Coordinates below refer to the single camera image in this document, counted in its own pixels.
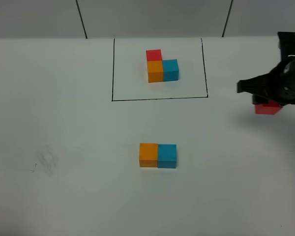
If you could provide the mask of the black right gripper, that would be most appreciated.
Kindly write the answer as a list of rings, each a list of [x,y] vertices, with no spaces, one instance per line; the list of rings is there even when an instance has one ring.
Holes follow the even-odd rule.
[[[252,95],[252,104],[268,104],[272,100],[281,106],[295,105],[295,57],[286,58],[257,78],[261,91]]]

